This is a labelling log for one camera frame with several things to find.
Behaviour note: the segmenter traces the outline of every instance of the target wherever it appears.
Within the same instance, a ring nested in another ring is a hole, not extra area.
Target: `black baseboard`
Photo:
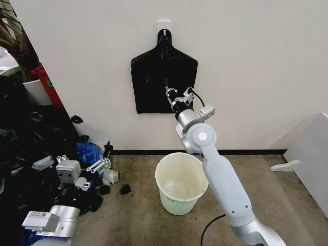
[[[168,155],[185,150],[114,150],[112,155]],[[221,155],[282,155],[286,150],[218,150]]]

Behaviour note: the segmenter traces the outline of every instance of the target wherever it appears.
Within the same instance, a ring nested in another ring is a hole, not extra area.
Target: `bucket rim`
[[[164,156],[164,157],[158,162],[158,164],[157,164],[157,166],[156,166],[156,170],[155,170],[155,180],[156,180],[156,183],[157,183],[157,186],[158,186],[159,190],[160,190],[161,192],[163,192],[167,197],[170,197],[170,198],[172,198],[173,200],[180,201],[180,202],[189,202],[189,201],[194,201],[194,200],[196,200],[196,199],[199,199],[199,198],[200,198],[200,197],[206,192],[207,188],[209,187],[209,181],[208,181],[207,179],[206,179],[206,187],[201,191],[201,193],[200,193],[199,195],[197,195],[197,196],[194,196],[194,197],[192,197],[192,198],[188,198],[188,199],[181,199],[181,198],[177,198],[177,197],[174,197],[174,196],[169,195],[169,194],[163,189],[163,187],[160,185],[160,183],[159,183],[159,181],[158,181],[158,175],[157,175],[157,173],[158,173],[158,168],[159,168],[161,162],[162,162],[164,159],[166,159],[167,157],[169,157],[169,156],[172,156],[172,155],[181,155],[181,154],[193,157],[193,158],[196,159],[198,162],[200,162],[201,165],[202,165],[201,160],[199,160],[197,157],[195,157],[195,156],[193,156],[193,155],[191,155],[191,154],[184,153],[184,152],[175,152],[175,153],[171,153],[171,154],[168,154],[168,155]]]

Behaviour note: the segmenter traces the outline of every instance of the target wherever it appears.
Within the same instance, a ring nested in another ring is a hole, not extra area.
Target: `white adhesive hook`
[[[159,20],[157,24],[157,32],[159,32],[162,29],[167,29],[170,32],[172,32],[172,27],[171,27],[171,21],[170,20]]]

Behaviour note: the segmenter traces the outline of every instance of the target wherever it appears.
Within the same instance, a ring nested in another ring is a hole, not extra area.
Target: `white wall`
[[[328,1],[11,0],[70,116],[97,144],[182,149],[173,115],[137,115],[131,59],[170,19],[199,62],[220,149],[287,148],[328,106]]]

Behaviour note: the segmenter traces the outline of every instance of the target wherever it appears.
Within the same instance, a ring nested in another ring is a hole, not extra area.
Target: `white cylinder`
[[[163,207],[174,215],[190,212],[209,186],[202,162],[186,153],[173,153],[160,160],[155,179]]]

